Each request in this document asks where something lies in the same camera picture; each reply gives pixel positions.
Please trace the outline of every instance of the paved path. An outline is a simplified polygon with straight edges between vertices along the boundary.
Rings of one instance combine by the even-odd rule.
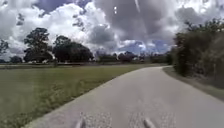
[[[161,67],[118,77],[32,122],[32,128],[224,128],[224,103],[166,75]]]

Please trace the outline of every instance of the tree line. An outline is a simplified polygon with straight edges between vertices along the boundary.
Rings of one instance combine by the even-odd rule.
[[[171,50],[176,72],[201,77],[224,88],[224,22],[213,19],[204,24],[186,22],[187,29],[176,34]]]
[[[152,63],[165,63],[168,54],[146,54],[141,53],[140,55],[135,55],[132,52],[126,51],[124,53],[108,54],[104,52],[97,51],[95,56],[90,51],[90,49],[81,43],[72,41],[68,37],[63,35],[57,36],[54,41],[54,47],[49,46],[49,33],[45,28],[36,28],[31,31],[24,39],[24,44],[28,46],[24,50],[25,56],[20,58],[19,56],[13,56],[10,58],[11,63],[43,63],[47,62],[61,62],[61,63],[75,63],[75,62],[122,62],[130,63],[133,61],[146,62],[150,61]],[[6,52],[9,45],[6,41],[1,40],[0,42],[0,56]]]

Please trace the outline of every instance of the cloudy sky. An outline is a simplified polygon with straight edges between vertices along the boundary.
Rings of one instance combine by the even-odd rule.
[[[47,28],[52,45],[67,36],[92,51],[164,52],[184,21],[199,24],[222,18],[223,0],[0,0],[0,38],[23,56],[23,39],[36,27]]]

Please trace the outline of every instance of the grass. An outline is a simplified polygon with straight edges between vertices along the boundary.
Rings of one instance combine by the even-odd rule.
[[[32,65],[32,64],[0,64],[0,69],[31,69],[31,68],[53,68],[54,65]]]
[[[163,70],[169,76],[174,77],[174,78],[176,78],[180,81],[183,81],[187,84],[190,84],[193,87],[195,87],[209,95],[212,95],[221,101],[224,101],[224,90],[223,89],[215,88],[212,85],[205,84],[204,82],[202,83],[202,82],[192,79],[192,78],[182,77],[182,76],[178,75],[172,67],[166,67],[166,68],[163,68]]]
[[[0,128],[20,128],[121,74],[155,65],[0,70]]]

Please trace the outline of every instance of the white cloud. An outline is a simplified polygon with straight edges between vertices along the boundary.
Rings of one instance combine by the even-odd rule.
[[[130,45],[130,44],[134,44],[135,42],[136,42],[135,40],[125,40],[125,41],[122,41],[120,43],[120,47],[124,47],[124,46]]]
[[[8,40],[11,47],[8,54],[5,55],[7,57],[16,52],[19,55],[22,53],[26,48],[22,42],[23,39],[36,27],[48,29],[50,44],[53,43],[57,35],[64,35],[93,49],[97,47],[97,44],[93,45],[89,40],[92,30],[100,24],[110,27],[105,19],[105,14],[96,8],[93,2],[86,5],[86,13],[81,15],[84,10],[74,3],[64,4],[54,11],[44,14],[44,10],[35,6],[31,7],[32,3],[36,2],[35,0],[26,0],[26,4],[24,1],[16,3],[9,1],[7,5],[0,6],[0,38]],[[25,19],[21,26],[16,25],[19,21],[18,14],[22,14]],[[74,26],[73,24],[78,22],[78,19],[83,25]]]

